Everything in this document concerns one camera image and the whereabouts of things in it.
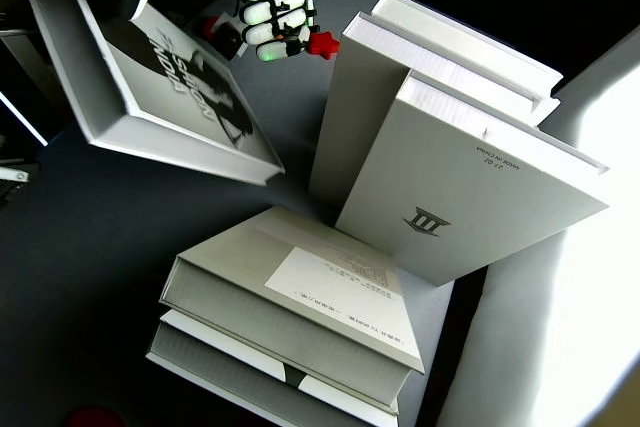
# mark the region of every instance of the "red object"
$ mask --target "red object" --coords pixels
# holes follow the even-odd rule
[[[331,36],[331,32],[321,34],[311,34],[307,52],[311,55],[320,55],[323,59],[330,60],[333,54],[340,50],[340,42]]]
[[[112,410],[104,407],[80,407],[74,410],[65,427],[125,427],[124,422]]]
[[[204,25],[202,26],[202,33],[204,34],[205,38],[211,42],[213,40],[213,37],[215,36],[215,32],[213,31],[213,26],[216,25],[216,22],[218,21],[220,17],[209,17]]]

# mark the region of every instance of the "book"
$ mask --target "book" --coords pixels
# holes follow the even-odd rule
[[[388,413],[424,373],[388,256],[281,207],[178,255],[160,301]]]
[[[397,427],[398,425],[396,415],[377,409],[180,312],[170,310],[160,318],[160,321],[371,425],[378,427]]]
[[[30,2],[89,143],[258,185],[283,171],[228,69],[153,7]]]
[[[442,285],[607,207],[607,168],[411,72],[336,228]]]
[[[276,425],[370,425],[161,322],[146,358]]]
[[[556,70],[466,25],[411,0],[379,0],[373,17],[418,36],[422,45],[526,97],[546,100],[562,79]],[[542,122],[559,104],[543,102],[531,112]]]
[[[342,34],[309,190],[342,207],[407,73],[414,69],[526,122],[535,102],[359,13]]]

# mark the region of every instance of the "black band on book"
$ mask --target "black band on book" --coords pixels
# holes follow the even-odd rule
[[[287,365],[287,364],[283,364],[283,365],[284,365],[285,382],[289,385],[293,385],[297,389],[300,383],[302,382],[302,379],[304,379],[307,376],[307,374],[290,365]]]

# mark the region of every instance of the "book with black silhouette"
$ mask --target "book with black silhouette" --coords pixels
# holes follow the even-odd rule
[[[30,0],[93,145],[265,184],[283,168],[229,70],[147,5],[98,21],[86,0]]]

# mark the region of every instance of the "table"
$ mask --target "table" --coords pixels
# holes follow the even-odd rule
[[[317,0],[317,20],[337,36],[375,2]],[[238,425],[267,424],[144,354],[178,252],[275,204],[335,220],[306,193],[332,68],[306,55],[265,65],[253,52],[232,65],[287,168],[266,188],[101,150],[77,127],[42,151],[37,181],[0,210],[1,425],[58,425],[70,409],[95,404],[128,426],[213,425],[220,409]],[[428,371],[452,286],[402,280]],[[415,424],[426,382],[410,376],[402,426]]]

